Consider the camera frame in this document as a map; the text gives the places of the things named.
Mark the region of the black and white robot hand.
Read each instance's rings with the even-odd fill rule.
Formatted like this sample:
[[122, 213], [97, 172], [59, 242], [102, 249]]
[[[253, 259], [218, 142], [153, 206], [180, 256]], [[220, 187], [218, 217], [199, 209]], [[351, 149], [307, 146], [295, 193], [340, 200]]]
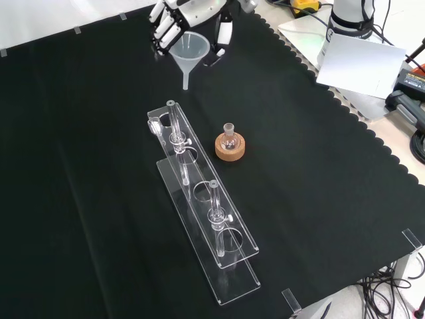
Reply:
[[149, 14], [155, 56], [167, 55], [185, 32], [214, 21], [214, 41], [203, 64], [216, 64], [224, 56], [232, 38], [230, 4], [230, 1], [157, 1]]

